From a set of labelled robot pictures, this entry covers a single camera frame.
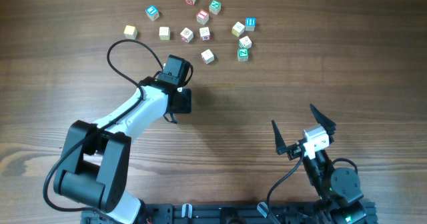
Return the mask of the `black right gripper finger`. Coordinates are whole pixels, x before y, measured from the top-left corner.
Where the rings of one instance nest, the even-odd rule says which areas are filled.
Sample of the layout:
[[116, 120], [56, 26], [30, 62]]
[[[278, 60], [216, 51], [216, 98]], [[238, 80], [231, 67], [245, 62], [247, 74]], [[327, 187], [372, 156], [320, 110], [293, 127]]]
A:
[[336, 131], [336, 124], [326, 117], [323, 113], [321, 113], [313, 104], [310, 103], [310, 110], [317, 121], [329, 135], [333, 135]]
[[283, 155], [287, 152], [287, 147], [285, 144], [285, 141], [280, 133], [280, 130], [278, 129], [278, 126], [276, 125], [276, 122], [272, 120], [272, 127], [274, 131], [274, 139], [276, 144], [276, 153], [278, 155]]

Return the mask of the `red drawing wooden block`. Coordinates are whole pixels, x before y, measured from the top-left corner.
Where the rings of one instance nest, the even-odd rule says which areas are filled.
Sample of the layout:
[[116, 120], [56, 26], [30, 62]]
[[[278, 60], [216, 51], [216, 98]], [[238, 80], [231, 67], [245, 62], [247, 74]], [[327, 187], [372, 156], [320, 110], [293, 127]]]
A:
[[183, 41], [185, 41], [186, 43], [189, 43], [193, 39], [194, 34], [192, 30], [185, 27], [183, 31], [180, 33], [180, 37]]

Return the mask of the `yellow edged wooden block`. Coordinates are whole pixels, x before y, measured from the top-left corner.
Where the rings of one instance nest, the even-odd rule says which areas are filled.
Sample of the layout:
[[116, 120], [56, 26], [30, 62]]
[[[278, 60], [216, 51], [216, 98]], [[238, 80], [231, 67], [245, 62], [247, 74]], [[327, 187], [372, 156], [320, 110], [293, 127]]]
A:
[[159, 39], [162, 41], [170, 40], [170, 28], [169, 27], [160, 27], [159, 28]]

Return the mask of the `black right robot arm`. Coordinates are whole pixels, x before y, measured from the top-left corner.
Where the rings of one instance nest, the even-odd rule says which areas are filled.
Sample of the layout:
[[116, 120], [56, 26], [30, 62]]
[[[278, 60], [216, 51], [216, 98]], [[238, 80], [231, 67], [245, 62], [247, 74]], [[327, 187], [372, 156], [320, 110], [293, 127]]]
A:
[[356, 223], [367, 217], [366, 208], [360, 200], [364, 197], [358, 176], [357, 165], [346, 158], [331, 160], [326, 148], [334, 142], [333, 134], [336, 123], [321, 113], [314, 105], [310, 110], [317, 122], [316, 125], [303, 130], [303, 138], [287, 146], [276, 125], [272, 121], [276, 153], [286, 154], [288, 159], [299, 161], [269, 190], [266, 206], [274, 223], [278, 223], [270, 204], [274, 190], [304, 166], [310, 184], [315, 188], [320, 200], [315, 203], [314, 219], [318, 223]]

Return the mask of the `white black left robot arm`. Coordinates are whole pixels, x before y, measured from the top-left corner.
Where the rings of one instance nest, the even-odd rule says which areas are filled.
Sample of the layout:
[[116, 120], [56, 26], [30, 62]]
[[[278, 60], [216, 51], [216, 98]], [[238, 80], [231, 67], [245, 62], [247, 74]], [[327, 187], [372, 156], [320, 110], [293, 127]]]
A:
[[116, 223], [149, 223], [145, 203], [126, 191], [131, 144], [151, 123], [175, 113], [190, 113], [186, 88], [193, 66], [170, 55], [153, 77], [136, 84], [135, 93], [115, 111], [93, 123], [70, 126], [60, 159], [46, 181], [56, 194], [83, 204]]

